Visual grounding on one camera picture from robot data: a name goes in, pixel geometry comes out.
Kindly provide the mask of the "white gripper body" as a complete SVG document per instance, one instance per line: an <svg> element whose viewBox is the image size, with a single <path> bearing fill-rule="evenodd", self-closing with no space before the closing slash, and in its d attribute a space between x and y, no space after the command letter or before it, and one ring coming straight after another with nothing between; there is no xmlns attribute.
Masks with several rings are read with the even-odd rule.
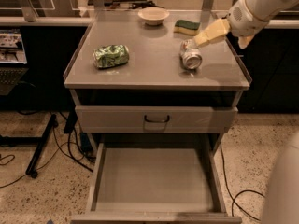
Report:
<svg viewBox="0 0 299 224"><path fill-rule="evenodd" d="M226 16L231 33L236 37L246 37L259 33L269 21L258 19L247 6L246 0L237 0Z"/></svg>

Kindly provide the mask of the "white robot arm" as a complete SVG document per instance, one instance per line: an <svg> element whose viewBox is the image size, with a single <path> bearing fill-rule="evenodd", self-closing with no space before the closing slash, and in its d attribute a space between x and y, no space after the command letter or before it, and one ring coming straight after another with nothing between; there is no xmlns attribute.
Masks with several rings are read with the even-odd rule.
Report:
<svg viewBox="0 0 299 224"><path fill-rule="evenodd" d="M245 48L280 11L299 0L237 0L223 19L217 19L192 39L198 47L218 43L227 34ZM270 175L261 224L299 224L299 133L281 153Z"/></svg>

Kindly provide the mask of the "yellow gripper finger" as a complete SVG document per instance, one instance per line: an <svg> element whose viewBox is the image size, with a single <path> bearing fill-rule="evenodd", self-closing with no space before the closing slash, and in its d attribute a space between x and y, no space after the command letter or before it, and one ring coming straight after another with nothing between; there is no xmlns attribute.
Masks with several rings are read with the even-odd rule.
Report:
<svg viewBox="0 0 299 224"><path fill-rule="evenodd" d="M240 36L238 38L238 46L241 49L245 49L249 43L251 42L251 40L254 38L254 35L250 35L250 36Z"/></svg>
<svg viewBox="0 0 299 224"><path fill-rule="evenodd" d="M227 19L217 19L201 30L193 40L198 47L204 47L222 41L230 30L231 26Z"/></svg>

